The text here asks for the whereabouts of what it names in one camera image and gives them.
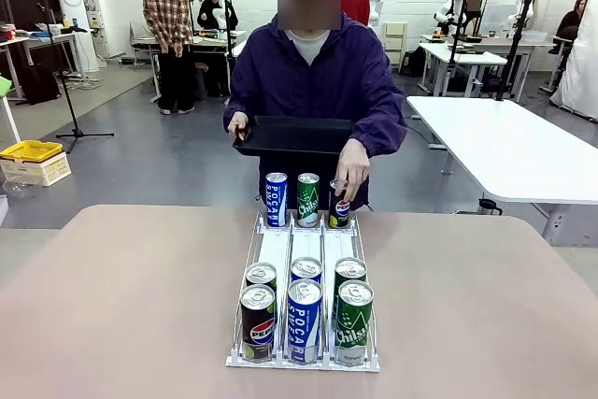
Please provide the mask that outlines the person's left hand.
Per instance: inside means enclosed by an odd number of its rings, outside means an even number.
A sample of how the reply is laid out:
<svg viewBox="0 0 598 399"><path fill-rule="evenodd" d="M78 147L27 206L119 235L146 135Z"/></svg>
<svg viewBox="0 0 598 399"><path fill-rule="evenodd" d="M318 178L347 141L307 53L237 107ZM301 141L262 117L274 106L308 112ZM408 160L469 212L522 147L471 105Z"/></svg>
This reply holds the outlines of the person's left hand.
<svg viewBox="0 0 598 399"><path fill-rule="evenodd" d="M344 192L344 200L352 202L361 185L368 179L369 172L370 162L366 148L359 140L350 138L339 156L335 193L340 195Z"/></svg>

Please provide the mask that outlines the person's right hand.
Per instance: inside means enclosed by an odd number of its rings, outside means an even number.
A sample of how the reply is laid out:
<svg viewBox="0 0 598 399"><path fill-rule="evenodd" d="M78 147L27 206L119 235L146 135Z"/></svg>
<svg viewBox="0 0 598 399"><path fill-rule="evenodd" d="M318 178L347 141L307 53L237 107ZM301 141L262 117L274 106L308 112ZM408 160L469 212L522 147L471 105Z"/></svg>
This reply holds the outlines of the person's right hand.
<svg viewBox="0 0 598 399"><path fill-rule="evenodd" d="M246 141L250 133L249 117L244 112L235 112L228 124L227 131L233 140Z"/></svg>

